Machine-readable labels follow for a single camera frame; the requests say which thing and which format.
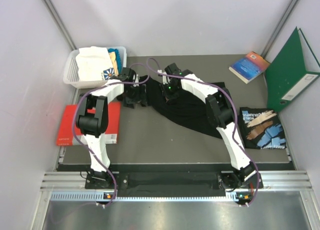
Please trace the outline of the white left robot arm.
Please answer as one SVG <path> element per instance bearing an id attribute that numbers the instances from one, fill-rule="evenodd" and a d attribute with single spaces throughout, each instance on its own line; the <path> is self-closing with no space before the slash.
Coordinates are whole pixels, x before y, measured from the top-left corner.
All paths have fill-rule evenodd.
<path id="1" fill-rule="evenodd" d="M 78 128 L 86 140 L 91 159 L 88 181 L 96 180 L 102 188 L 110 187 L 115 177 L 110 171 L 111 161 L 106 150 L 105 131 L 109 125 L 109 104 L 118 96 L 141 101 L 142 86 L 149 80 L 140 80 L 131 68 L 124 68 L 102 86 L 86 92 L 79 100 L 73 117 L 72 132 Z"/>

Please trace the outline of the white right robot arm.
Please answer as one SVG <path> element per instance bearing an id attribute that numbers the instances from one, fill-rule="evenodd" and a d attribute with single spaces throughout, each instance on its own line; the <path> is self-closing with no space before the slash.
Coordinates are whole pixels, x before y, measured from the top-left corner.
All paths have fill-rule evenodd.
<path id="1" fill-rule="evenodd" d="M 175 63 L 164 71 L 157 70 L 157 74 L 162 76 L 166 97 L 175 96 L 183 89 L 204 102 L 207 120 L 219 132 L 228 150 L 235 185 L 244 188 L 250 184 L 257 170 L 245 152 L 238 132 L 237 111 L 228 90 L 204 82 L 190 70 L 180 70 Z"/>

